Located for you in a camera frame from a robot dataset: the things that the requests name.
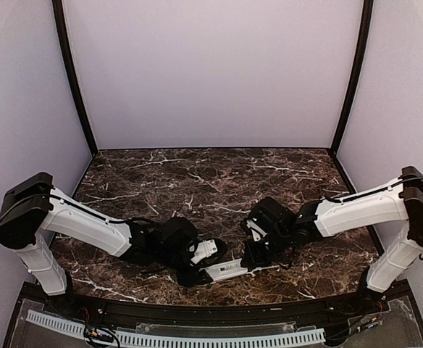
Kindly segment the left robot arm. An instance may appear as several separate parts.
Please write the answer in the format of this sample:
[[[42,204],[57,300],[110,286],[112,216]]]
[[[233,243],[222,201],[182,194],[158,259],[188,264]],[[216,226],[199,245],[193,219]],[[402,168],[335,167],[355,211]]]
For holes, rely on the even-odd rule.
[[[82,310],[70,291],[71,280],[51,253],[40,230],[53,231],[104,250],[133,264],[153,262],[175,270],[182,286],[213,281],[200,262],[216,252],[214,241],[200,241],[194,225],[183,217],[161,224],[134,217],[116,220],[76,202],[38,173],[8,190],[0,212],[0,245],[14,250],[53,303],[66,316]]]

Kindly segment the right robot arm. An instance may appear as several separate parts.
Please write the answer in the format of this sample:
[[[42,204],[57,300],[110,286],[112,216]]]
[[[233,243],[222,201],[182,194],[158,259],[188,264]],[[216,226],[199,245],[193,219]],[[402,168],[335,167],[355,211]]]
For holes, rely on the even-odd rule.
[[[400,233],[349,299],[350,309],[363,315],[423,252],[423,175],[415,167],[374,189],[307,203],[297,213],[272,197],[260,200],[241,223],[248,235],[241,265],[265,267],[289,249],[390,221],[404,223]]]

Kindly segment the white remote control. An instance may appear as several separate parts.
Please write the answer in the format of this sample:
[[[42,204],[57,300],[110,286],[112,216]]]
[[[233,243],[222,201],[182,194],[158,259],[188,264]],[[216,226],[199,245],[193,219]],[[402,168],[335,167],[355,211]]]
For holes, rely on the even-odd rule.
[[[224,281],[238,276],[243,276],[248,273],[248,268],[241,266],[242,259],[230,260],[227,262],[221,262],[215,265],[211,265],[201,270],[205,270],[212,282]]]

